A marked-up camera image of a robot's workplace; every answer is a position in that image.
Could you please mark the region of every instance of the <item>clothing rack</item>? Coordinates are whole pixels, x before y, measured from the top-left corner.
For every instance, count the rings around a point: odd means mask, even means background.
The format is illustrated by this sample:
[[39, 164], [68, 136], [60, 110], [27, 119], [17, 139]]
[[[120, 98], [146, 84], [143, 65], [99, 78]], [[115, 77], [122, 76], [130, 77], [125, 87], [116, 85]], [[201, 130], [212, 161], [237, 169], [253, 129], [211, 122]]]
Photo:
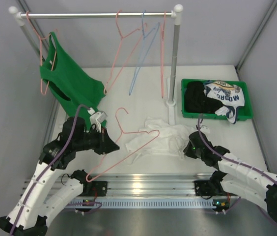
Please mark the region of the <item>clothing rack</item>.
[[[181, 25], [181, 16], [182, 16], [183, 6], [177, 4], [174, 9], [170, 12], [146, 12], [144, 17], [171, 17], [174, 18], [174, 32], [173, 32], [173, 46], [172, 46], [172, 60], [171, 60], [171, 75], [170, 81], [168, 82], [168, 91], [169, 96], [167, 100], [168, 110], [169, 110], [169, 123], [174, 124], [174, 109], [175, 100], [174, 100], [174, 85], [176, 79], [176, 68], [177, 68], [177, 56], [178, 56], [178, 44], [179, 44], [179, 32]], [[12, 6], [9, 8], [9, 12], [14, 16], [16, 22], [22, 29], [30, 45], [40, 56], [40, 50], [38, 45], [35, 43], [31, 34], [29, 33], [25, 22], [23, 19], [26, 19], [26, 13], [19, 12], [19, 10]], [[29, 13], [29, 19], [67, 19], [67, 18], [115, 18], [117, 13]], [[118, 17], [142, 17], [142, 12], [120, 12]]]

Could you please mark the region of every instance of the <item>white jersey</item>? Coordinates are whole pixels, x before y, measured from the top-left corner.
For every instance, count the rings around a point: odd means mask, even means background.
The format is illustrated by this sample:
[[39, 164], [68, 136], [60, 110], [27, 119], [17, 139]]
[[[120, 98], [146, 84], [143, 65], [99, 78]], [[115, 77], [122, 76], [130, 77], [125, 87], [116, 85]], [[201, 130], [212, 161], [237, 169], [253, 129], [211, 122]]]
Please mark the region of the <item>white jersey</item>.
[[218, 109], [217, 115], [226, 115], [227, 120], [235, 124], [238, 116], [238, 109], [244, 107], [245, 97], [242, 89], [237, 85], [230, 85], [224, 81], [204, 83], [204, 93], [207, 97], [219, 100], [224, 107]]

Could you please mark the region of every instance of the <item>green tank top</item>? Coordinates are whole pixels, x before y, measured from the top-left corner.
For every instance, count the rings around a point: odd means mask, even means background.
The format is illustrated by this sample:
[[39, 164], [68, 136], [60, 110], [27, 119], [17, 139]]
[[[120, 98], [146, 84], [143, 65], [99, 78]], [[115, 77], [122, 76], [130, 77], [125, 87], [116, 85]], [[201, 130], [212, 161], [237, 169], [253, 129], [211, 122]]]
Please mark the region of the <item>green tank top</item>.
[[[40, 67], [40, 75], [45, 83], [49, 81], [49, 88], [63, 109], [71, 117], [75, 115], [76, 109], [80, 104], [92, 107], [95, 111], [98, 111], [97, 106], [105, 96], [103, 93], [103, 83], [89, 77], [76, 64], [60, 46], [54, 32], [51, 32], [49, 37], [49, 45], [48, 56]], [[51, 71], [55, 51], [55, 65], [53, 71]], [[85, 119], [89, 129], [90, 114], [87, 110], [81, 109], [79, 116]]]

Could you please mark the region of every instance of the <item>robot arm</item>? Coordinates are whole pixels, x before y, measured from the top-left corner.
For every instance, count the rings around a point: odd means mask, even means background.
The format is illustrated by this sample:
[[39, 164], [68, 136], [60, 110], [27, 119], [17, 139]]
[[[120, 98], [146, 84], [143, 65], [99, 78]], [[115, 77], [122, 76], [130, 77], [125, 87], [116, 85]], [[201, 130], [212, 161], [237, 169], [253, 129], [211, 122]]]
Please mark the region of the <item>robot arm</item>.
[[[202, 138], [224, 158], [213, 153]], [[184, 149], [186, 156], [200, 158], [207, 166], [217, 169], [206, 184], [198, 185], [199, 195], [236, 194], [263, 208], [277, 222], [277, 184], [273, 183], [277, 182], [277, 175], [250, 166], [224, 147], [213, 147], [204, 134], [202, 138], [199, 132], [192, 133]]]
[[92, 127], [88, 132], [84, 119], [75, 118], [76, 125], [68, 144], [74, 118], [69, 118], [63, 124], [57, 139], [43, 147], [35, 173], [24, 195], [7, 216], [0, 218], [1, 229], [12, 235], [45, 235], [57, 214], [84, 190], [89, 191], [91, 183], [86, 182], [87, 173], [75, 171], [66, 186], [46, 201], [54, 182], [75, 158], [77, 151], [92, 149], [97, 154], [106, 154], [119, 150], [119, 146], [108, 136], [106, 128], [100, 124], [105, 118], [105, 113], [93, 112], [90, 117]]

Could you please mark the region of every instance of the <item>pink hanger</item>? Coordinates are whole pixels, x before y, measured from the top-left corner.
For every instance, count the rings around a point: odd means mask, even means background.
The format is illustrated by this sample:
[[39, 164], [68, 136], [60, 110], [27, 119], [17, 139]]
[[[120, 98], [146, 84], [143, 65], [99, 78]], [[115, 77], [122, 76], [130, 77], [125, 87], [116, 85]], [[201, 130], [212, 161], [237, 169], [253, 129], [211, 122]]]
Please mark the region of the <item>pink hanger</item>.
[[99, 176], [101, 176], [102, 174], [104, 174], [104, 173], [106, 173], [107, 171], [111, 170], [113, 167], [119, 165], [122, 161], [126, 160], [127, 158], [129, 158], [130, 156], [132, 156], [134, 153], [136, 153], [137, 151], [141, 150], [143, 147], [145, 147], [146, 145], [148, 145], [150, 142], [154, 141], [154, 140], [160, 135], [160, 132], [159, 132], [158, 129], [154, 129], [154, 130], [151, 130], [151, 131], [149, 131], [149, 132], [147, 132], [147, 131], [125, 132], [125, 131], [122, 129], [122, 127], [121, 127], [121, 125], [120, 125], [120, 121], [119, 121], [119, 119], [118, 119], [118, 117], [117, 117], [118, 111], [120, 111], [120, 110], [124, 110], [127, 114], [129, 114], [128, 111], [127, 111], [125, 108], [123, 108], [123, 107], [120, 107], [120, 108], [119, 108], [118, 110], [116, 110], [116, 112], [115, 112], [115, 118], [116, 118], [116, 120], [117, 120], [117, 122], [118, 122], [120, 131], [121, 131], [119, 137], [118, 137], [117, 140], [115, 141], [116, 143], [119, 141], [119, 139], [121, 138], [122, 134], [140, 134], [140, 133], [150, 134], [150, 133], [152, 133], [152, 132], [158, 132], [158, 134], [157, 134], [156, 137], [152, 138], [152, 139], [151, 139], [150, 141], [148, 141], [146, 144], [144, 144], [143, 146], [141, 146], [140, 148], [138, 148], [137, 150], [135, 150], [135, 151], [132, 152], [131, 154], [127, 155], [127, 156], [126, 156], [125, 158], [123, 158], [121, 161], [119, 161], [119, 162], [117, 162], [116, 164], [114, 164], [113, 166], [109, 167], [108, 169], [106, 169], [106, 170], [105, 170], [104, 172], [102, 172], [101, 174], [95, 176], [95, 177], [92, 178], [92, 179], [88, 179], [88, 177], [90, 176], [90, 174], [93, 173], [96, 169], [98, 169], [98, 168], [103, 164], [104, 159], [105, 159], [105, 157], [107, 156], [107, 155], [104, 155], [104, 157], [101, 159], [99, 165], [96, 166], [96, 167], [94, 167], [94, 168], [88, 173], [88, 175], [86, 176], [86, 181], [87, 181], [87, 182], [92, 182], [93, 180], [95, 180], [95, 179], [97, 179]]
[[132, 49], [131, 53], [130, 53], [129, 56], [126, 58], [125, 62], [123, 63], [121, 69], [119, 70], [119, 72], [118, 72], [117, 76], [115, 77], [115, 79], [113, 80], [112, 84], [108, 87], [108, 83], [110, 82], [110, 80], [111, 80], [111, 78], [112, 78], [112, 73], [113, 73], [113, 70], [114, 70], [115, 62], [117, 61], [117, 59], [118, 59], [118, 57], [119, 57], [119, 52], [120, 52], [120, 49], [121, 49], [123, 40], [124, 40], [126, 37], [130, 36], [131, 34], [133, 34], [134, 32], [140, 31], [140, 30], [141, 30], [141, 27], [139, 27], [139, 28], [133, 30], [132, 32], [130, 32], [129, 34], [127, 34], [126, 36], [123, 36], [122, 33], [121, 33], [121, 30], [120, 30], [119, 24], [118, 24], [118, 15], [119, 15], [119, 13], [120, 13], [121, 11], [122, 11], [122, 10], [118, 10], [118, 12], [117, 12], [117, 14], [116, 14], [116, 16], [115, 16], [115, 24], [116, 24], [116, 26], [117, 26], [117, 28], [118, 28], [118, 32], [119, 32], [119, 35], [120, 35], [121, 40], [120, 40], [120, 43], [119, 43], [119, 47], [118, 47], [117, 53], [116, 53], [116, 55], [115, 55], [115, 57], [114, 57], [114, 60], [113, 60], [113, 64], [112, 64], [112, 67], [111, 67], [111, 70], [110, 70], [109, 79], [108, 79], [108, 81], [107, 81], [106, 84], [105, 84], [105, 88], [104, 88], [104, 94], [105, 94], [105, 95], [107, 95], [107, 93], [111, 90], [111, 88], [113, 87], [115, 81], [116, 81], [117, 78], [119, 77], [121, 71], [122, 71], [123, 68], [126, 66], [126, 64], [128, 63], [130, 57], [132, 56], [133, 52], [134, 52], [135, 49], [137, 48], [139, 42], [140, 42], [140, 41], [142, 40], [142, 38], [143, 38], [143, 35], [141, 35], [141, 37], [140, 37], [139, 40], [137, 41], [136, 45], [135, 45], [134, 48]]
[[166, 25], [166, 12], [164, 14], [164, 23], [160, 27], [160, 81], [162, 88], [162, 98], [165, 95], [164, 89], [164, 58], [165, 58], [165, 25]]
[[[32, 29], [36, 33], [37, 37], [39, 38], [39, 42], [40, 42], [40, 66], [42, 66], [42, 62], [43, 62], [42, 61], [42, 40], [45, 40], [45, 39], [49, 38], [51, 34], [49, 34], [47, 37], [42, 38], [39, 35], [39, 33], [37, 32], [37, 30], [35, 29], [35, 27], [32, 25], [31, 21], [29, 20], [28, 14], [29, 14], [29, 11], [26, 12], [26, 18], [27, 18], [29, 24], [31, 25]], [[54, 61], [52, 62], [52, 67], [51, 67], [52, 71], [53, 71], [54, 66], [55, 66], [55, 58], [56, 58], [56, 52], [55, 52], [55, 56], [54, 56]], [[47, 90], [48, 90], [48, 86], [49, 86], [49, 81], [47, 82], [47, 86], [45, 88], [45, 92], [42, 91], [42, 84], [43, 84], [43, 80], [40, 79], [40, 92], [41, 92], [42, 95], [45, 96], [47, 94]]]

